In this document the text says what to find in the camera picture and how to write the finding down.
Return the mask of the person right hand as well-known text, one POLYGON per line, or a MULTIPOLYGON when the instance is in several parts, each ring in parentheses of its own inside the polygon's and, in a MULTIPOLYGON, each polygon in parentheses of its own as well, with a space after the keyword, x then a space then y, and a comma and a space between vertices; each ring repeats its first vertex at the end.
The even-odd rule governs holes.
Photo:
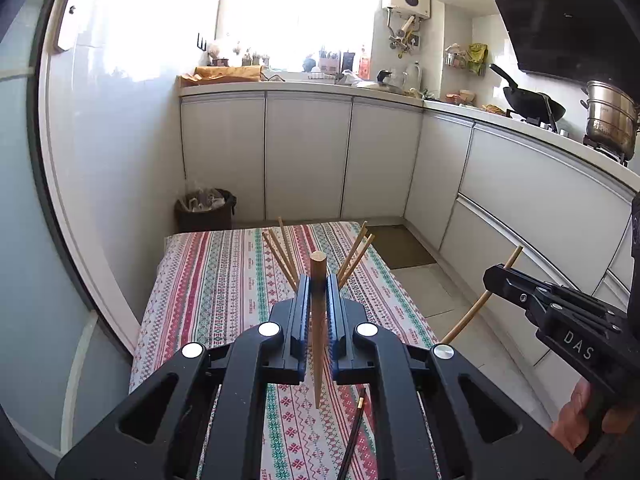
MULTIPOLYGON (((549 430, 552 437, 570 453, 574 453, 589 434, 586 407, 591 399, 591 390, 590 383, 585 378, 580 378, 570 395, 570 400, 560 409, 558 419, 549 430)), ((605 414, 602 431, 605 434, 624 434, 638 413, 638 405, 616 405, 605 414)))

